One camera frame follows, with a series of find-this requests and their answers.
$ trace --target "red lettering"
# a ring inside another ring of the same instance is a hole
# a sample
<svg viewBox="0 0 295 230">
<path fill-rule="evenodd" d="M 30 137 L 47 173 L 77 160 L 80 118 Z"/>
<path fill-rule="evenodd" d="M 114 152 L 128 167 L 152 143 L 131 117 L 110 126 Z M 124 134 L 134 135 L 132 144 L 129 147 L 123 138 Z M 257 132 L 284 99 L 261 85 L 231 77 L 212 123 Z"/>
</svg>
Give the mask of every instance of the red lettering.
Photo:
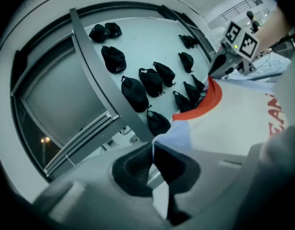
<svg viewBox="0 0 295 230">
<path fill-rule="evenodd" d="M 268 110 L 268 113 L 283 125 L 283 120 L 278 117 L 279 113 L 283 113 L 282 111 L 277 109 L 270 109 Z"/>
<path fill-rule="evenodd" d="M 280 128 L 281 128 L 282 130 L 279 130 L 279 129 L 277 129 L 277 128 L 274 127 L 274 131 L 275 131 L 275 132 L 273 132 L 273 131 L 272 131 L 272 128 L 273 128 L 273 124 L 269 122 L 269 132 L 270 132 L 270 136 L 272 136 L 272 135 L 274 135 L 274 134 L 277 134 L 277 133 L 279 133 L 279 132 L 285 130 L 285 128 L 284 128 L 283 126 L 281 126 L 281 125 L 280 125 Z"/>
<path fill-rule="evenodd" d="M 275 98 L 273 98 L 272 100 L 268 102 L 268 106 L 272 106 L 282 110 L 282 107 L 280 105 L 277 105 L 277 100 Z"/>
</svg>

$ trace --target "red trim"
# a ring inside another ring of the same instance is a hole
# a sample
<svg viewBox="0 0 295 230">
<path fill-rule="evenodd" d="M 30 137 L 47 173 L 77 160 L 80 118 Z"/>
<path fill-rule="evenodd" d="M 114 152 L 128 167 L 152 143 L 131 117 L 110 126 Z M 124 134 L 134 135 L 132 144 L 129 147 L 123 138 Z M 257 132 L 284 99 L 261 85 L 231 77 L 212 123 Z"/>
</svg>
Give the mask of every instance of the red trim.
<svg viewBox="0 0 295 230">
<path fill-rule="evenodd" d="M 208 76 L 208 84 L 209 87 L 207 94 L 203 101 L 200 103 L 200 105 L 194 110 L 185 113 L 174 114 L 173 121 L 189 120 L 202 116 L 217 106 L 217 104 L 222 99 L 222 89 L 219 86 L 219 84 L 216 81 L 214 81 L 210 76 Z"/>
</svg>

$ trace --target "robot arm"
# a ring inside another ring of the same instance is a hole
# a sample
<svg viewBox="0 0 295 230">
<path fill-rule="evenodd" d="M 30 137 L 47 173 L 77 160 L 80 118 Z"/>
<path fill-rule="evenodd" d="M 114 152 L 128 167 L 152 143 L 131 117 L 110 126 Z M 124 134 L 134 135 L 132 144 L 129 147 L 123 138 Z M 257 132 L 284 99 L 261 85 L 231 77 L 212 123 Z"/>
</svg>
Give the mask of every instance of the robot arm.
<svg viewBox="0 0 295 230">
<path fill-rule="evenodd" d="M 209 70 L 211 77 L 220 79 L 234 69 L 246 76 L 256 70 L 252 61 L 258 50 L 259 39 L 255 35 L 231 21 L 221 45 L 222 49 L 211 61 Z"/>
</svg>

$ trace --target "railing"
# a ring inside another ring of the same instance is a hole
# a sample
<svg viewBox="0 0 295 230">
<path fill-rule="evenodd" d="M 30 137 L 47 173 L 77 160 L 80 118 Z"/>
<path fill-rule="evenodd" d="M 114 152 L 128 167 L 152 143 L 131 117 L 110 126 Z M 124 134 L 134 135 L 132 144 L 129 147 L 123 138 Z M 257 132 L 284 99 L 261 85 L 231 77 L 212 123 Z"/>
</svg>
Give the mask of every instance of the railing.
<svg viewBox="0 0 295 230">
<path fill-rule="evenodd" d="M 253 7 L 261 5 L 263 2 L 261 0 L 244 0 L 241 3 L 238 3 L 236 6 L 225 11 L 219 17 L 225 23 L 231 20 L 233 17 L 250 10 Z"/>
</svg>

